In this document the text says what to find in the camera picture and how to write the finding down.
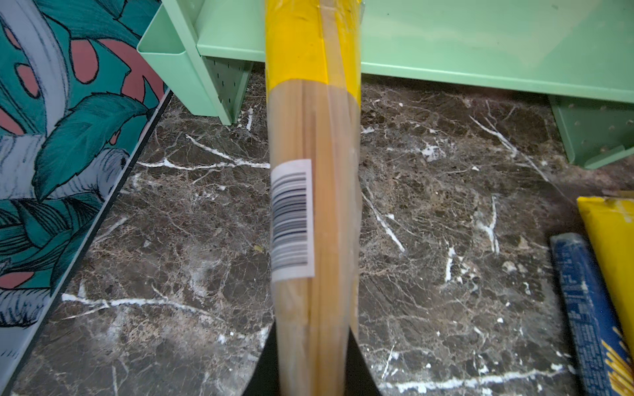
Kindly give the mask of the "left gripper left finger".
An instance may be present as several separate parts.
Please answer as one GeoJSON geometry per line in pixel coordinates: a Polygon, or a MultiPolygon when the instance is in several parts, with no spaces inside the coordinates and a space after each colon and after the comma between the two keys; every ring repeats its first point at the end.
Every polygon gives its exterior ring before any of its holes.
{"type": "Polygon", "coordinates": [[[242,396],[279,396],[280,379],[277,354],[277,324],[273,323],[267,335],[262,354],[242,396]]]}

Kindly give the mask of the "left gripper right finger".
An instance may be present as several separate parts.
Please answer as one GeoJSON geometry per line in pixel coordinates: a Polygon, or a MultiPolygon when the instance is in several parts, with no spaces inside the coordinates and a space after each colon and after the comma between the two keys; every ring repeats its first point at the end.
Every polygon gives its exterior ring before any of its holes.
{"type": "Polygon", "coordinates": [[[345,396],[381,396],[363,358],[353,330],[349,331],[345,366],[345,396]]]}

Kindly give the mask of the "blue spaghetti pack underneath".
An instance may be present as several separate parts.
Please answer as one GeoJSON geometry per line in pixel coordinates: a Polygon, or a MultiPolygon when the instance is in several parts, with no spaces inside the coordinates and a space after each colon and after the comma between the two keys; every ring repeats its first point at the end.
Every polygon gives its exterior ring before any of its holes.
{"type": "Polygon", "coordinates": [[[587,395],[632,395],[632,359],[599,264],[579,234],[550,237],[576,361],[587,395]]]}

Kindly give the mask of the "yellow Pastatime spaghetti pack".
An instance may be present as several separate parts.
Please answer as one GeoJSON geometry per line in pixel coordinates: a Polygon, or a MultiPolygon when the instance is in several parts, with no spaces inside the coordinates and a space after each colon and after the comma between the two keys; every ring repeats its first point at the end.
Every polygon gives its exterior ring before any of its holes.
{"type": "Polygon", "coordinates": [[[577,206],[617,312],[633,349],[633,199],[588,196],[577,206]]]}

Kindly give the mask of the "yellow spaghetti pack barcode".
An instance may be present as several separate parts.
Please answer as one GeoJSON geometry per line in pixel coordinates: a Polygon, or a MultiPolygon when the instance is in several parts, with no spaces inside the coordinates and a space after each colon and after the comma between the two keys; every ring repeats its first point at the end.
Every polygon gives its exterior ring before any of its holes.
{"type": "Polygon", "coordinates": [[[356,320],[359,1],[266,6],[272,301],[280,391],[342,395],[356,320]]]}

